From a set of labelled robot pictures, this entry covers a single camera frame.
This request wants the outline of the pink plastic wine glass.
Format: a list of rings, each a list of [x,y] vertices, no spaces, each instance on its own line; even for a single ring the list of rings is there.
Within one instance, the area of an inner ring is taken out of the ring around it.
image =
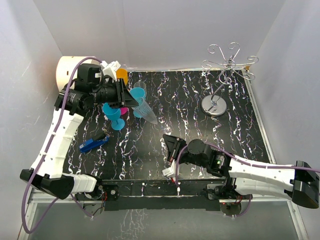
[[[120,114],[124,115],[124,114],[126,114],[128,112],[128,110],[129,109],[127,107],[122,107],[122,108],[120,108]]]

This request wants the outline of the blue wine glass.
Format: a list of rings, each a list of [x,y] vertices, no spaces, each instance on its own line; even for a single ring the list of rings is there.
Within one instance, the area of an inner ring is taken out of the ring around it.
[[[102,111],[111,121],[111,128],[120,131],[125,127],[125,121],[121,118],[121,110],[119,108],[111,108],[108,103],[104,103]]]
[[[141,105],[142,103],[142,99],[146,99],[146,92],[143,88],[141,87],[134,87],[130,90],[130,94],[133,96],[133,98],[139,103],[139,105]],[[142,116],[138,113],[137,111],[137,106],[133,107],[133,115],[136,118],[142,118]]]

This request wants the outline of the clear glass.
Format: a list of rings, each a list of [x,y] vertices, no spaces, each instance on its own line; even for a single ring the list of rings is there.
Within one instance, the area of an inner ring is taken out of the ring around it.
[[[146,91],[146,84],[143,81],[137,81],[133,85],[134,88],[142,88],[144,91]]]
[[[137,111],[138,113],[142,116],[143,119],[145,119],[147,122],[157,125],[158,124],[158,120],[156,117],[156,114],[153,112],[152,108],[148,105],[148,103],[142,99],[142,103],[137,107]]]

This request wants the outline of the blue wine glass front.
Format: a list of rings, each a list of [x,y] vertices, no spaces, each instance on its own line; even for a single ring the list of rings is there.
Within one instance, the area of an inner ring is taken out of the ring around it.
[[[125,121],[121,118],[121,110],[119,108],[111,108],[108,103],[104,103],[102,111],[111,121],[111,128],[120,131],[125,127]]]

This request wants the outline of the yellow plastic wine glass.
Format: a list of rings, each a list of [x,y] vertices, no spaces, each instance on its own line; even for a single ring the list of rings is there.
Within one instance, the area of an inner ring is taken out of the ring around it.
[[[125,85],[128,84],[128,72],[127,72],[126,69],[119,68],[116,71],[116,76],[117,76],[118,79],[123,79]]]

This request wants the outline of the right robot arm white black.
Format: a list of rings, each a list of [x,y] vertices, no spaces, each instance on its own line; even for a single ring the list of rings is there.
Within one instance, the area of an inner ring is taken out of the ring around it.
[[[176,186],[180,185],[180,165],[193,164],[212,176],[225,179],[223,185],[206,190],[219,200],[261,195],[291,200],[308,209],[320,206],[320,172],[305,161],[298,160],[294,165],[259,162],[231,154],[200,139],[186,142],[169,134],[162,137],[170,162],[170,167],[162,174]]]

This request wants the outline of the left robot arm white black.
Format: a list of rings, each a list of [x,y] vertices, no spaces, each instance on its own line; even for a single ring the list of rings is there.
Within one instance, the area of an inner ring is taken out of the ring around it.
[[[61,200],[77,193],[93,200],[103,195],[98,177],[67,174],[63,166],[76,130],[95,104],[108,104],[113,110],[138,106],[124,80],[116,76],[118,69],[115,62],[78,66],[77,76],[59,91],[46,139],[31,167],[21,170],[22,181]]]

